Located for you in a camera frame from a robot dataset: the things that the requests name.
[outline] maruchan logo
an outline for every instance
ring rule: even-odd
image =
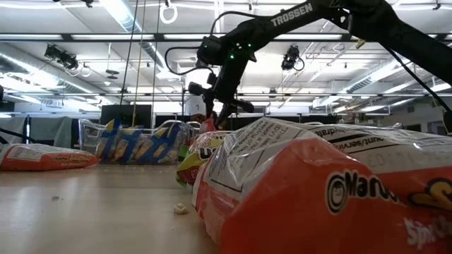
[[[350,198],[382,198],[398,203],[399,199],[376,176],[363,176],[358,171],[332,173],[326,182],[326,205],[339,214]]]

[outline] ceiling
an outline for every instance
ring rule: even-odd
[[[425,33],[450,33],[452,32],[452,0],[440,0],[442,7],[433,11],[436,2],[431,0],[399,0],[389,1],[395,4],[394,9],[399,17],[406,23]],[[132,13],[136,9],[137,1],[129,1]],[[223,11],[243,11],[256,15],[274,15],[282,8],[289,8],[300,1],[295,0],[191,0],[171,1],[171,6],[177,7],[177,18],[170,24],[165,24],[159,14],[159,4],[164,1],[148,0],[144,6],[144,0],[138,1],[137,20],[143,23],[143,30],[149,33],[207,33],[215,17]],[[0,31],[1,33],[123,33],[123,27],[107,11],[102,2],[95,1],[93,8],[86,8],[79,0],[62,0],[54,3],[51,0],[0,0]],[[165,10],[164,18],[170,19],[173,10]],[[225,16],[215,29],[215,32],[228,32],[247,18],[241,16]],[[312,24],[298,28],[293,32],[346,32],[319,20]],[[49,43],[46,42],[3,42],[8,46],[19,49],[24,55],[38,59],[42,64],[49,60],[44,57],[44,52]],[[185,86],[180,80],[158,78],[156,65],[150,56],[141,51],[138,43],[131,45],[126,42],[114,42],[111,44],[109,57],[108,43],[75,43],[53,42],[58,48],[75,54],[79,62],[90,67],[85,68],[75,77],[76,82],[89,84],[105,92],[118,92],[125,82],[125,88],[129,92],[181,92]],[[283,54],[290,45],[296,44],[305,60],[305,69],[300,72],[283,72],[281,61]],[[197,47],[199,42],[156,42],[157,52],[164,55],[170,47]],[[130,47],[130,62],[126,67]],[[378,43],[366,43],[360,49],[356,49],[356,42],[271,42],[256,53],[257,63],[250,62],[246,68],[239,86],[239,92],[267,93],[271,88],[277,88],[278,92],[285,93],[329,93],[340,92],[351,80],[362,77],[371,70],[391,61],[392,56]],[[194,66],[196,50],[177,50],[169,53],[169,61],[178,64],[180,71]],[[61,75],[64,69],[56,62],[50,62],[50,66],[57,68]],[[422,69],[416,68],[417,73],[426,81],[431,81],[431,75]],[[117,80],[108,80],[107,69],[119,72]],[[75,75],[80,71],[70,72]],[[204,78],[205,73],[200,72],[196,77]],[[357,90],[356,93],[376,93],[411,81],[404,70],[390,75],[383,75],[369,87]],[[105,81],[111,81],[111,85],[105,85]],[[405,87],[399,93],[421,92],[421,87],[416,83]],[[180,95],[156,96],[157,101],[178,102]],[[256,100],[269,100],[268,97],[252,97]],[[272,100],[287,101],[288,97],[276,97]],[[312,102],[316,97],[291,97],[291,102]],[[134,97],[126,97],[126,102],[134,101]],[[138,101],[149,101],[149,97],[138,97]],[[340,98],[335,100],[337,107],[345,104],[361,104],[365,107],[371,104],[372,98],[355,99]]]

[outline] hanging cable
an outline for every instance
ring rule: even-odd
[[[177,73],[177,72],[173,71],[173,70],[170,68],[170,65],[168,64],[168,53],[169,53],[170,51],[174,50],[174,49],[199,49],[199,47],[170,47],[170,48],[165,52],[165,64],[167,65],[168,71],[170,71],[170,73],[173,73],[173,74],[175,74],[175,75],[186,75],[186,74],[188,74],[188,73],[190,73],[190,72],[192,72],[192,71],[196,71],[196,70],[199,70],[199,69],[207,69],[207,70],[209,70],[211,73],[214,73],[213,70],[212,70],[212,68],[211,68],[211,67],[208,67],[208,66],[199,66],[199,67],[191,68],[190,70],[184,71],[183,73]]]
[[[124,71],[124,82],[122,83],[122,89],[121,89],[121,99],[119,100],[119,113],[121,113],[121,107],[122,107],[122,100],[124,99],[124,92],[126,88],[126,78],[127,78],[127,70],[129,69],[129,62],[130,62],[130,53],[132,50],[132,39],[133,34],[135,33],[135,25],[136,25],[136,14],[138,13],[138,8],[135,8],[135,14],[133,15],[133,25],[132,25],[132,33],[130,36],[130,42],[129,42],[129,52],[127,53],[127,60],[126,60],[126,70]]]
[[[210,29],[210,35],[213,35],[213,31],[215,29],[215,24],[217,23],[217,21],[219,21],[223,16],[229,15],[229,14],[234,14],[234,15],[239,15],[239,16],[245,16],[248,18],[264,18],[265,16],[259,16],[259,15],[254,15],[254,14],[249,14],[249,13],[242,13],[240,11],[225,11],[224,13],[221,13],[214,21],[212,24],[212,28]]]
[[[159,0],[159,5],[158,5],[158,11],[160,12],[160,9],[162,8],[162,0]],[[157,33],[159,32],[159,28],[160,28],[160,19],[158,18],[157,19]],[[156,42],[155,43],[155,48],[157,49],[157,46],[158,46],[158,42]],[[154,57],[156,57],[157,56],[157,50],[155,50],[155,53],[154,53]],[[152,102],[152,107],[150,108],[150,117],[151,117],[151,128],[154,128],[154,125],[155,125],[155,117],[154,117],[154,110],[155,110],[155,104],[154,104],[154,99],[155,99],[155,79],[156,79],[156,77],[157,77],[157,75],[155,74],[155,72],[156,72],[156,70],[157,70],[157,64],[154,64],[154,77],[153,77],[153,102]]]
[[[145,17],[146,17],[146,7],[143,8],[143,25],[145,22]],[[141,30],[141,39],[140,39],[140,45],[143,44],[143,33],[144,33],[144,29]],[[132,113],[132,127],[135,126],[135,117],[136,117],[136,98],[138,96],[138,84],[140,83],[140,66],[141,66],[141,50],[143,47],[140,47],[140,53],[138,54],[138,70],[136,71],[136,87],[135,87],[135,100],[133,101],[133,113]]]
[[[408,74],[410,74],[412,76],[412,78],[414,78],[427,92],[429,92],[433,98],[441,105],[443,106],[443,108],[450,114],[452,114],[451,108],[449,108],[447,106],[447,104],[442,100],[442,98],[440,98],[432,89],[430,89],[430,87],[428,85],[426,85],[420,78],[417,77],[416,74],[414,74],[407,66],[406,64],[403,63],[402,59],[400,59],[400,57],[398,57],[398,55],[392,50],[389,49],[388,47],[383,46],[388,52],[389,54],[391,54],[392,56],[394,56],[394,59],[397,60],[397,62],[399,62],[399,64],[402,65],[402,67],[408,72]]]

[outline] logo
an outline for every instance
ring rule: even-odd
[[[410,194],[408,200],[413,205],[452,211],[452,182],[434,179],[427,184],[423,193]]]
[[[273,22],[274,26],[276,27],[276,26],[286,23],[289,20],[303,16],[304,14],[309,13],[312,10],[313,9],[312,9],[311,3],[305,4],[299,8],[296,8],[293,11],[289,11],[288,13],[281,14],[280,16],[272,19],[271,22]]]
[[[382,198],[399,202],[376,176],[360,175],[356,170],[330,174],[326,182],[326,205],[331,214],[339,214],[350,198]]]

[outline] blue chip bag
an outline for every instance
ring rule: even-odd
[[[105,130],[100,135],[97,142],[95,156],[100,159],[100,162],[106,162],[113,158],[114,151],[119,140],[119,129],[121,128],[121,119],[111,120],[106,126]]]
[[[160,164],[176,157],[169,156],[176,143],[181,130],[180,123],[173,123],[169,128],[161,128],[156,134],[145,140],[136,153],[136,162],[139,164]]]
[[[145,137],[141,134],[142,132],[143,126],[123,130],[121,140],[118,142],[114,152],[113,160],[121,164],[130,162],[135,157],[139,147],[144,143]]]

